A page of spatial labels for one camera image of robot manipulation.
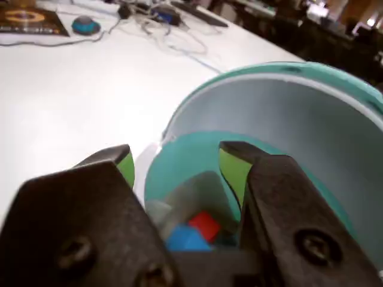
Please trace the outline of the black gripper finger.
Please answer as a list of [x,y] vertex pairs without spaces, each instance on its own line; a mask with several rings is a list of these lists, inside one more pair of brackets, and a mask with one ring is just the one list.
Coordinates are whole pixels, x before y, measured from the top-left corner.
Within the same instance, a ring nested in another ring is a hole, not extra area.
[[130,147],[26,181],[1,230],[2,286],[180,286],[119,165]]
[[259,265],[253,285],[382,285],[370,259],[292,157],[222,141],[219,167],[241,210],[240,248]]

